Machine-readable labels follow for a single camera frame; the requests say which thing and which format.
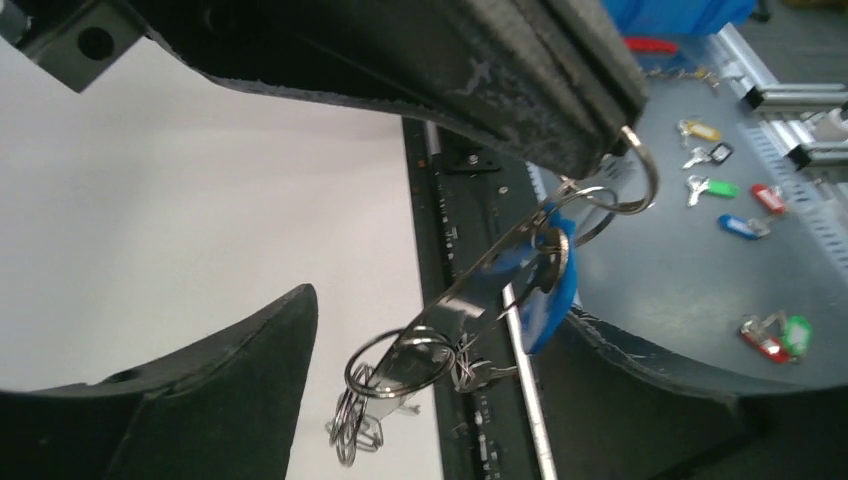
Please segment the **key with blue tag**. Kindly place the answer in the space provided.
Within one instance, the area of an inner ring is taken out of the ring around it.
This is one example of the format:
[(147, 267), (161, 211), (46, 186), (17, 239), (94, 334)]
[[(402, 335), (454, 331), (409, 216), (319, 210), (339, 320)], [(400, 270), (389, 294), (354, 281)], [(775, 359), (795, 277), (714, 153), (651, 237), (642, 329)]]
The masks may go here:
[(498, 309), (499, 320), (515, 308), (522, 350), (542, 350), (570, 311), (577, 294), (576, 224), (553, 205), (543, 207), (531, 221), (531, 237), (512, 252), (519, 261), (515, 298)]

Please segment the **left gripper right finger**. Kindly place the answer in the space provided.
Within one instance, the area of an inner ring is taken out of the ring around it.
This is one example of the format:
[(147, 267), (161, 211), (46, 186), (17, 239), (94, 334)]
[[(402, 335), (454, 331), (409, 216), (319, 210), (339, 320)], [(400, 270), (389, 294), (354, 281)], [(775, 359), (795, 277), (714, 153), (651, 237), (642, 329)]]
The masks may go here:
[(572, 308), (537, 356), (564, 479), (843, 479), (847, 389), (710, 366)]

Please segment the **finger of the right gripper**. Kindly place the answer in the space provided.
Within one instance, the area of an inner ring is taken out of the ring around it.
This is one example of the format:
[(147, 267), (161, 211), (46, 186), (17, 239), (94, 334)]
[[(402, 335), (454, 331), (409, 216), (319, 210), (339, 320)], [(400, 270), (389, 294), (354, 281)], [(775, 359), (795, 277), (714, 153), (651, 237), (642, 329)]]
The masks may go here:
[(623, 149), (646, 81), (598, 1), (134, 1), (244, 93), (430, 121), (575, 179)]

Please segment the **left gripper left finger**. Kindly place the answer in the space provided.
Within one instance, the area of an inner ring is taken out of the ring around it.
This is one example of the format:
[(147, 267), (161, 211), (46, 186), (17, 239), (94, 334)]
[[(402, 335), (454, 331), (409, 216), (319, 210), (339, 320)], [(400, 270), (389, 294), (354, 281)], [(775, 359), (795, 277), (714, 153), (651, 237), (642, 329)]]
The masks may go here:
[(282, 479), (318, 323), (302, 284), (248, 318), (113, 374), (1, 395), (5, 479)]

